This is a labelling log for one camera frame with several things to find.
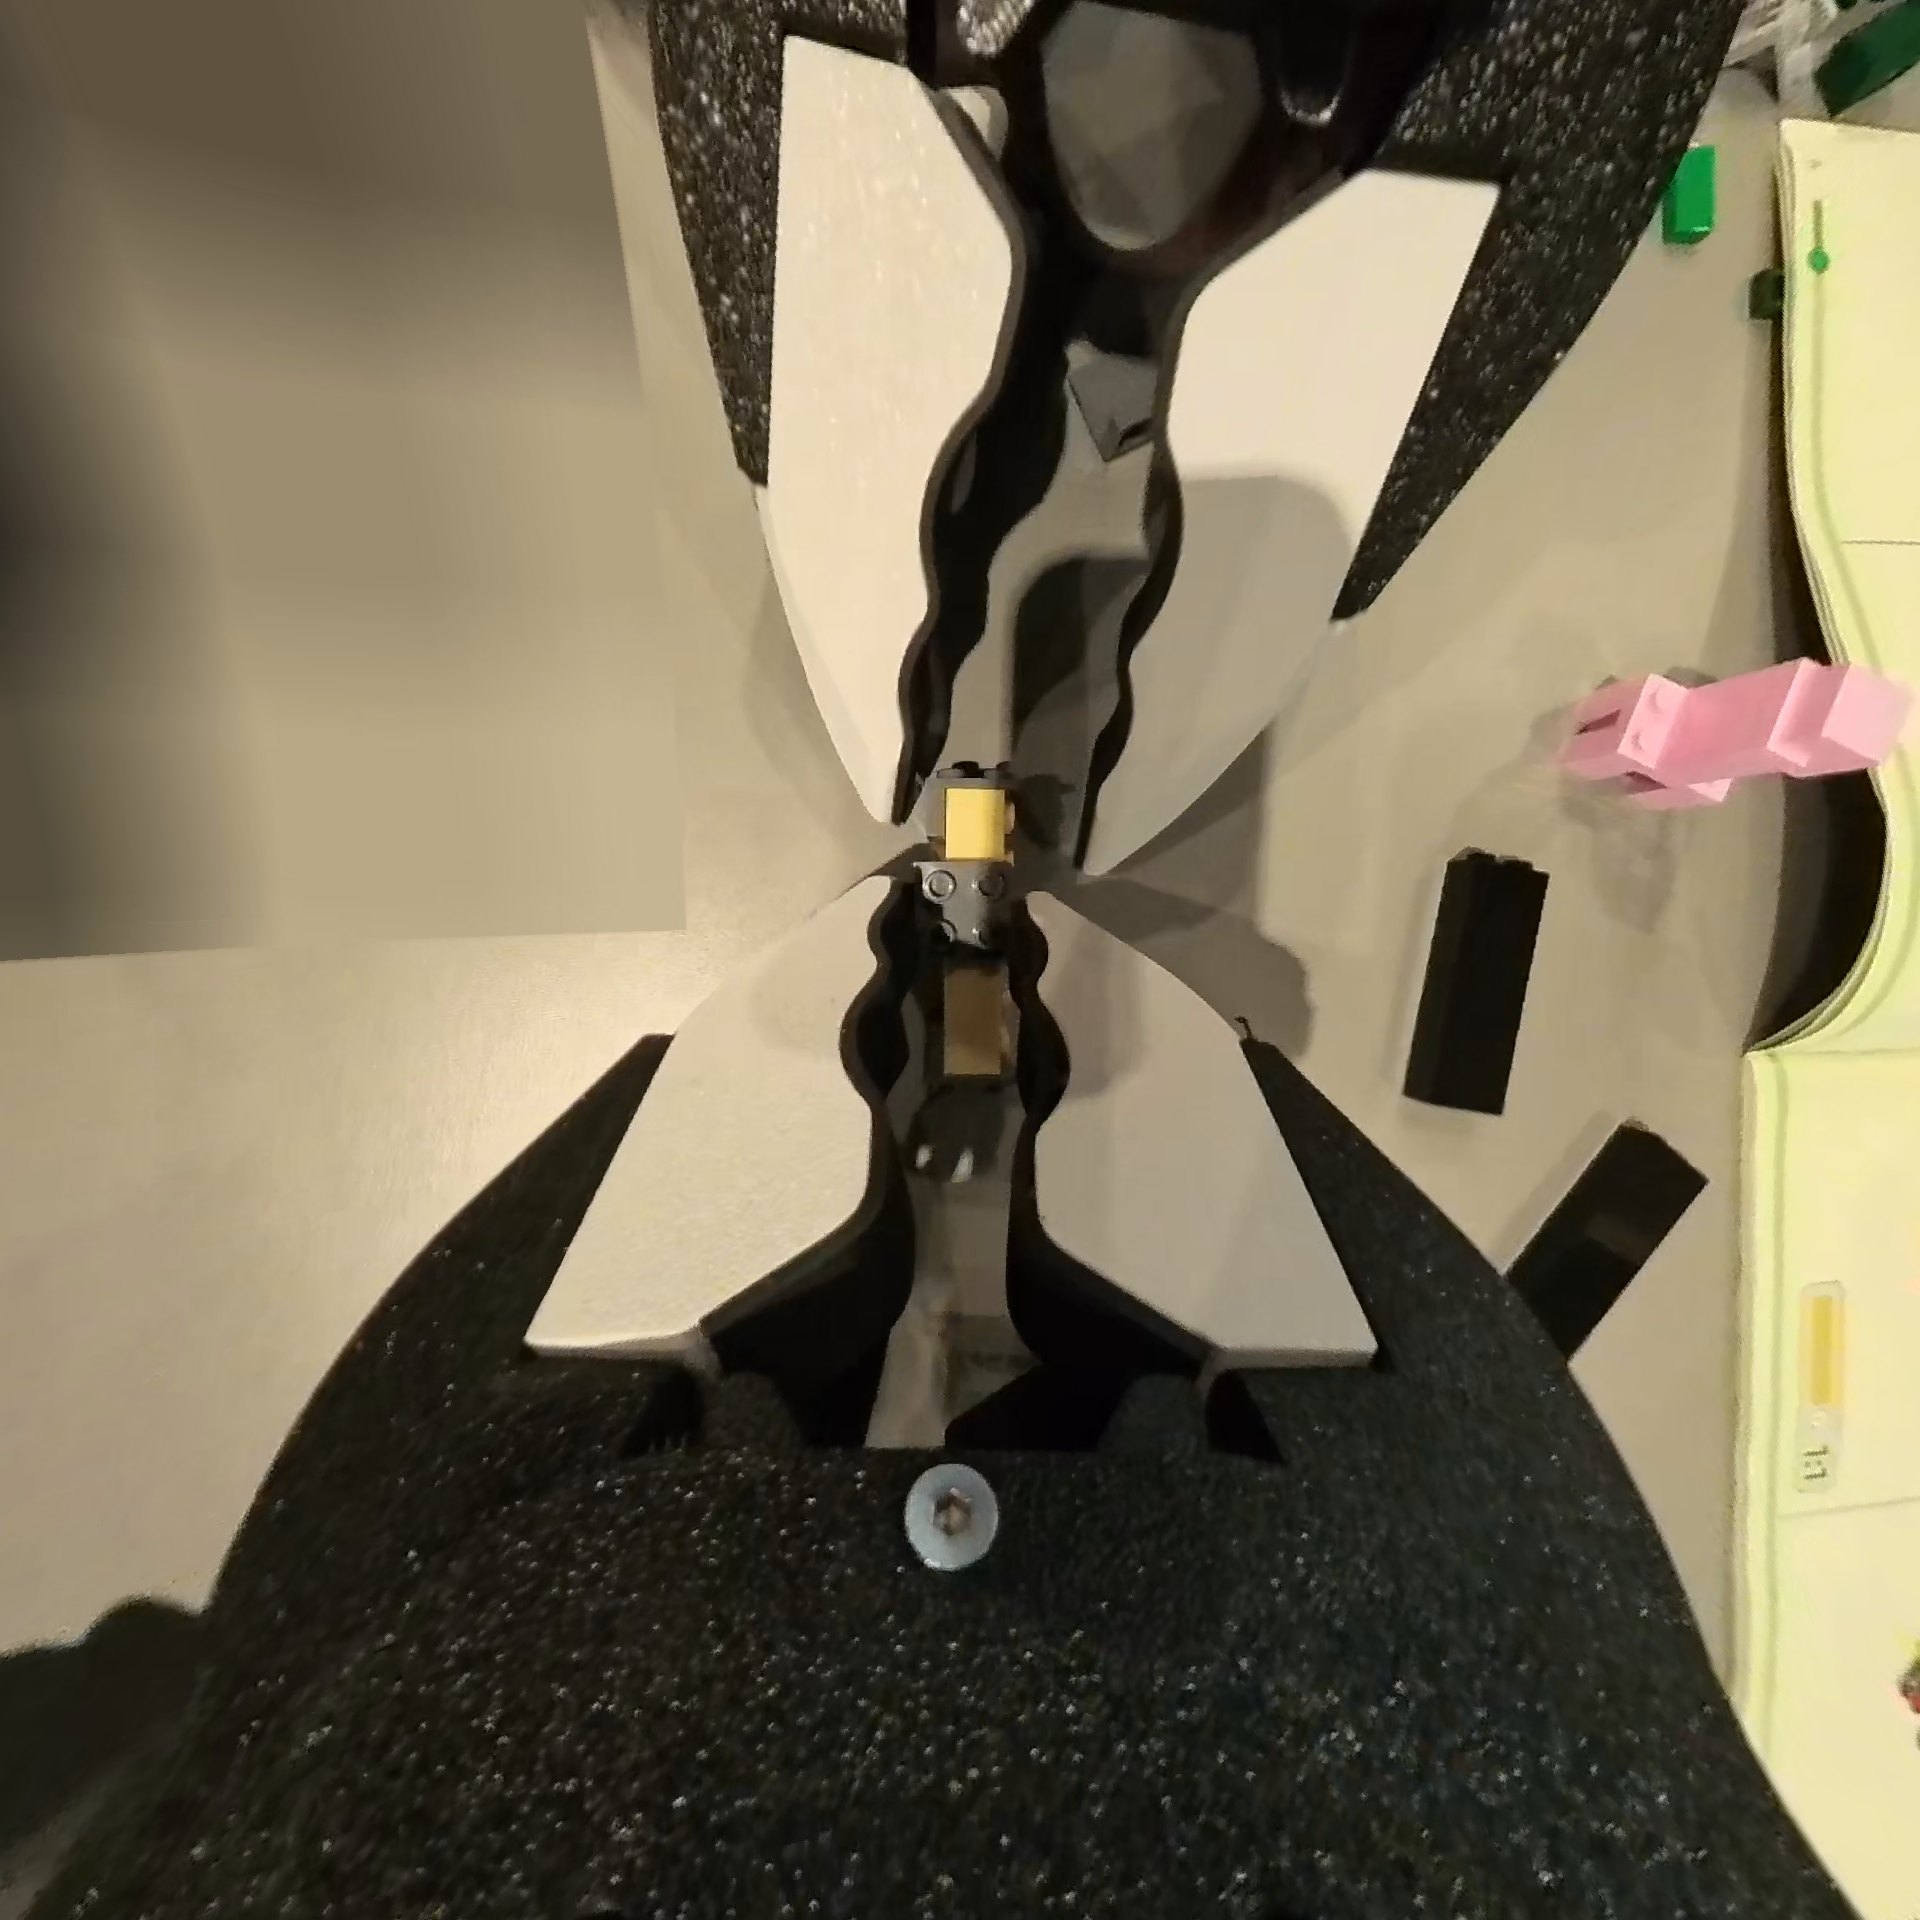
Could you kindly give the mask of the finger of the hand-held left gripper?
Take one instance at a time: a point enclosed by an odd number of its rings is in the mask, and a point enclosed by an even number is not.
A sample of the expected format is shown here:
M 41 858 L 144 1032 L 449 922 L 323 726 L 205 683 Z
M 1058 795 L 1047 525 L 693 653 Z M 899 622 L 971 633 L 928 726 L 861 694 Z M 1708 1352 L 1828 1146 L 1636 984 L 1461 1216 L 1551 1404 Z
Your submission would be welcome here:
M 1386 491 L 1499 186 L 1371 166 L 1223 265 L 1181 313 L 1168 506 L 1085 873 L 1170 827 L 1289 706 Z
M 938 485 L 1004 377 L 1025 240 L 976 88 L 792 36 L 760 530 L 860 805 L 895 824 Z

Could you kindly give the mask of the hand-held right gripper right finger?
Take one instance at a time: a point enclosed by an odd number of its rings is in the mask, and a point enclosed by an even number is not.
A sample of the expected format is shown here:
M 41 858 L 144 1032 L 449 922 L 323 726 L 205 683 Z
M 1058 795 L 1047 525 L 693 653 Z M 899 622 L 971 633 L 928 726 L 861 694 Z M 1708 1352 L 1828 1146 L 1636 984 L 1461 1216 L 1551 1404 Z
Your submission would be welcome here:
M 1032 1353 L 1101 1379 L 1373 1360 L 1239 1028 L 1044 892 L 1018 922 L 1018 1018 Z

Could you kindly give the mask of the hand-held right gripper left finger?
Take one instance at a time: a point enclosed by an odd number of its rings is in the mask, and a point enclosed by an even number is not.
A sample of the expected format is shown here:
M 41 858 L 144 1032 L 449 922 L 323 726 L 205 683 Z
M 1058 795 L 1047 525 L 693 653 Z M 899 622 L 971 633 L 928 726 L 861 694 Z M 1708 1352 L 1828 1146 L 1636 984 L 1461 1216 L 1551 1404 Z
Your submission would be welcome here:
M 884 1097 L 917 899 L 865 878 L 749 957 L 666 1044 L 525 1331 L 545 1357 L 849 1374 L 915 1282 Z

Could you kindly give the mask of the dark grey square brick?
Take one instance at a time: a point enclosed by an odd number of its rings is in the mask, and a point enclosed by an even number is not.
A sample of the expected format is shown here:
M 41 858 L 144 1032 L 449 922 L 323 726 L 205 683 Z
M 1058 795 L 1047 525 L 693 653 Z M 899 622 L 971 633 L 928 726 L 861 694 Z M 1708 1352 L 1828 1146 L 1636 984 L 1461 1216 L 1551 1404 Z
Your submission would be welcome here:
M 1016 908 L 1009 858 L 932 858 L 917 865 L 928 933 L 955 953 L 996 953 Z

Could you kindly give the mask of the yellow and black brick assembly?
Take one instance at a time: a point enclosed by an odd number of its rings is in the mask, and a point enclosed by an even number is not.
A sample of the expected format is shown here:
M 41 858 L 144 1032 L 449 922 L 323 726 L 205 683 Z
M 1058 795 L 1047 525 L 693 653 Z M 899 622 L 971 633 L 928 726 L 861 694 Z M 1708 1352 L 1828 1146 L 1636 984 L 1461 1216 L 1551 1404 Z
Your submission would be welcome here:
M 957 762 L 935 778 L 930 805 L 928 844 L 920 861 L 1016 861 L 1018 803 L 1005 769 Z M 909 1158 L 917 1173 L 940 1184 L 970 1184 L 996 1149 L 1002 1102 L 1018 1054 L 1011 926 L 1002 950 L 948 950 L 930 937 L 920 892 L 923 1067 Z

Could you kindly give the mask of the grey desk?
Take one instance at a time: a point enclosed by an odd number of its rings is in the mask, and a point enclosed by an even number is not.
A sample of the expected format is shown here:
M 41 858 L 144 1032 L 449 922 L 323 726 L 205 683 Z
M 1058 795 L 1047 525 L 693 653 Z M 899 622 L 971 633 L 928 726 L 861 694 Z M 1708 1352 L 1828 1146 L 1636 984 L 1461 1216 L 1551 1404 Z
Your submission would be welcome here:
M 1615 1132 L 1711 1174 L 1578 1374 L 1729 1650 L 1738 1048 L 1807 789 L 1553 780 L 1797 587 L 1772 101 L 1285 725 L 1083 913 L 1497 1265 Z M 200 1606 L 412 1257 L 901 836 L 809 700 L 642 42 L 583 4 L 4 4 L 4 1648 Z M 1501 1116 L 1403 1097 L 1445 872 L 1547 873 Z

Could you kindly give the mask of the pale plastic pieces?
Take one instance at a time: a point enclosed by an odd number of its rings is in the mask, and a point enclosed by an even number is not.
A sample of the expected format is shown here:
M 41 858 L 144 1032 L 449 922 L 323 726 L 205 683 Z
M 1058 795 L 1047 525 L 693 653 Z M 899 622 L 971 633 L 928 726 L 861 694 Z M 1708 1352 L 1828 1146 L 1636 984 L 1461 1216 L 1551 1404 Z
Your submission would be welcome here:
M 1847 35 L 1858 3 L 1743 3 L 1721 66 L 1817 66 Z

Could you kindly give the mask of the dark green plate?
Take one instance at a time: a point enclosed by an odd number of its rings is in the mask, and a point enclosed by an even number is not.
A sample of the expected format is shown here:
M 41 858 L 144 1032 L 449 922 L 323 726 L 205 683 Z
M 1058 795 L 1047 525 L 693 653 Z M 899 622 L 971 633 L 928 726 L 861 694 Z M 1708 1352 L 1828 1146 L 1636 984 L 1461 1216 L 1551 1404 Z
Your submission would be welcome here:
M 1849 113 L 1919 65 L 1919 3 L 1845 3 L 1815 50 L 1813 88 L 1825 115 Z

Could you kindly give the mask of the black curved brick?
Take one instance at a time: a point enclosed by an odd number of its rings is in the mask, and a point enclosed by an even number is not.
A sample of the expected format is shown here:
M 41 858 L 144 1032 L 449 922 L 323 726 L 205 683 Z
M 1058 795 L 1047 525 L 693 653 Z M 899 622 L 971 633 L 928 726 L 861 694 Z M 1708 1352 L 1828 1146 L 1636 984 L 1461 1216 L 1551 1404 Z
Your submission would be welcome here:
M 1416 1009 L 1403 1097 L 1501 1116 L 1546 917 L 1547 873 L 1465 849 L 1437 899 Z

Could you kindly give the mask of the long black slope brick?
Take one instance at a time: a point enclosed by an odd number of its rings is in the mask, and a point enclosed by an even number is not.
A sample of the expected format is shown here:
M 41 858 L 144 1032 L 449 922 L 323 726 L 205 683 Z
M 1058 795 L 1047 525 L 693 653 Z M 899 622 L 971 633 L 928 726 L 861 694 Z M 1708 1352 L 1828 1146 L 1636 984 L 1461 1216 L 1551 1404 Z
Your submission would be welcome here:
M 1607 1137 L 1507 1268 L 1563 1360 L 1580 1353 L 1708 1184 L 1634 1120 Z

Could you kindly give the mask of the pink brick assembly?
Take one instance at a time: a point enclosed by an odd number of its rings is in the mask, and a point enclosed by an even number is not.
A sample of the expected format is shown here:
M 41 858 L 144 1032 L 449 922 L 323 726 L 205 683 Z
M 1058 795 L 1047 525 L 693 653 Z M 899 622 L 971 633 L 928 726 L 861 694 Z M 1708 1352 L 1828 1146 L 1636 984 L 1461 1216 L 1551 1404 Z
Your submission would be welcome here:
M 1612 682 L 1573 712 L 1557 762 L 1647 810 L 1713 806 L 1751 780 L 1875 770 L 1912 709 L 1907 683 L 1813 659 L 1705 683 Z

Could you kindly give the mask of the pale green instruction booklet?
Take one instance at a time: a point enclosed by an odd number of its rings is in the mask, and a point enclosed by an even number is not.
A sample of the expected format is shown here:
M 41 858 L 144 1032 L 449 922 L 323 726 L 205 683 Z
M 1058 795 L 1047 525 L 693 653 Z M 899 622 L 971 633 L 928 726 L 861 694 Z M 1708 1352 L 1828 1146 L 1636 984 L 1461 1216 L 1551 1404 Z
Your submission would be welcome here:
M 1783 426 L 1828 653 L 1916 691 L 1919 139 L 1781 126 Z M 1803 1819 L 1916 1813 L 1916 718 L 1839 990 L 1745 1061 L 1735 1702 Z

